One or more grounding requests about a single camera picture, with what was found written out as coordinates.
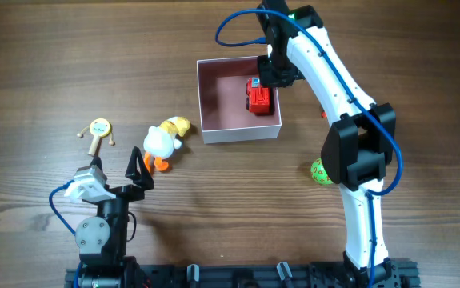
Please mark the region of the red toy fire truck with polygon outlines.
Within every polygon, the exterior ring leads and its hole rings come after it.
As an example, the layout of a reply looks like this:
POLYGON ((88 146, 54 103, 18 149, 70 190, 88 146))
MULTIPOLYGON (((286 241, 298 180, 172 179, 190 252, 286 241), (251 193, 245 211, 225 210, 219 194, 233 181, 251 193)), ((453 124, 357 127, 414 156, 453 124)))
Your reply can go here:
POLYGON ((264 87, 259 78, 249 78, 246 84, 246 108, 256 115, 270 113, 271 92, 270 88, 264 87))

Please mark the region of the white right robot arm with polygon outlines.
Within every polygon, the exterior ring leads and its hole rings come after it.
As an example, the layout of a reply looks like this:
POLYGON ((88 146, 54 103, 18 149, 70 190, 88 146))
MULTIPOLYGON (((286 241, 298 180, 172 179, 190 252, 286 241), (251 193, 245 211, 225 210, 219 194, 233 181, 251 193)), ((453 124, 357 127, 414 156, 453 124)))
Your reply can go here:
POLYGON ((381 197, 396 187, 403 171, 395 112, 388 103, 377 104, 352 78, 312 6, 291 10, 284 1, 264 1, 255 13, 269 47, 258 59, 261 83, 288 87, 305 79, 326 112, 330 130, 321 157, 342 194, 346 258, 357 271, 375 277, 388 258, 381 197))

